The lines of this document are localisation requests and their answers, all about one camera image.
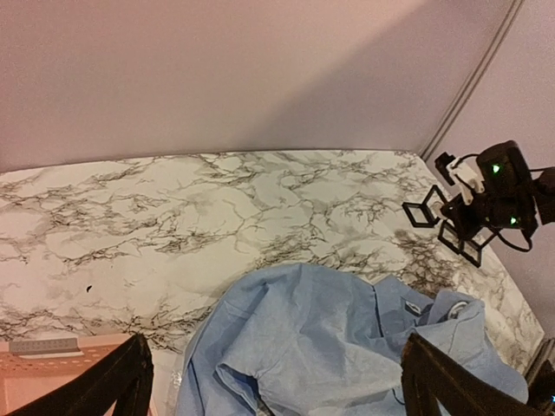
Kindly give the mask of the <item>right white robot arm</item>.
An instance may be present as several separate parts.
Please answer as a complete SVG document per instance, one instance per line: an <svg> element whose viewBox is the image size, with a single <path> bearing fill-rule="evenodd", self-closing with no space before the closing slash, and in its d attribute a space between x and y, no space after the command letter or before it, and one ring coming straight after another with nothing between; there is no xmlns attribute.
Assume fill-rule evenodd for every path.
<svg viewBox="0 0 555 416"><path fill-rule="evenodd" d="M554 168L529 168L513 140L459 158L442 153L434 163L451 186L460 188L441 207L460 240L470 241L483 229L497 237L510 229L530 244L541 224L554 221Z"/></svg>

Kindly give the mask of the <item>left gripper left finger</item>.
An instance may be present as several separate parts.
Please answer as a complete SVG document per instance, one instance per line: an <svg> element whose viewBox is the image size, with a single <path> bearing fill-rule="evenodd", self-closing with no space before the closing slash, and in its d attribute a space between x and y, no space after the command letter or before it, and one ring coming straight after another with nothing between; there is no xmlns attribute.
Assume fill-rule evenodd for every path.
<svg viewBox="0 0 555 416"><path fill-rule="evenodd" d="M153 415L153 357L144 335L69 384L8 415Z"/></svg>

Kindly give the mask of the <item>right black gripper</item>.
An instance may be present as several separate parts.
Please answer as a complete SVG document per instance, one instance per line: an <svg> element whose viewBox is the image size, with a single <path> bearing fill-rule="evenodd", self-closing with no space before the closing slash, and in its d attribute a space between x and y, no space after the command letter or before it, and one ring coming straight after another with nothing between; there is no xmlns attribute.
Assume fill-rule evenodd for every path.
<svg viewBox="0 0 555 416"><path fill-rule="evenodd" d="M487 225L489 197L476 194L472 202L466 205L459 194L441 207L441 213L453 223L458 239L470 241Z"/></svg>

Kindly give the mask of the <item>blue button-up shirt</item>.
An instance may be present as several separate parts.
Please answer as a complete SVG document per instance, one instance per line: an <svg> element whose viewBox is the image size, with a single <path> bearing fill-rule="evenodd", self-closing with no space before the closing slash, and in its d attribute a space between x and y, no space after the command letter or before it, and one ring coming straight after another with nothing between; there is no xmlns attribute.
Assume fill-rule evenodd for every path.
<svg viewBox="0 0 555 416"><path fill-rule="evenodd" d="M468 302L456 319L457 302ZM292 264L234 283L189 342L176 412L402 415L402 350L418 334L471 374L519 401L525 378L486 335L481 300L443 289L428 297L395 276L369 284Z"/></svg>

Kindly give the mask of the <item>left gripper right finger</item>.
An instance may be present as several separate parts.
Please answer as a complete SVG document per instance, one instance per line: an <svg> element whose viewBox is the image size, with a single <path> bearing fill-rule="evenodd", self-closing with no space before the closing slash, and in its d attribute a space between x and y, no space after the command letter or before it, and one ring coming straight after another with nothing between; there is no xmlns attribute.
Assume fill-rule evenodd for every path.
<svg viewBox="0 0 555 416"><path fill-rule="evenodd" d="M469 373L418 334L402 352L402 392L407 415L543 415Z"/></svg>

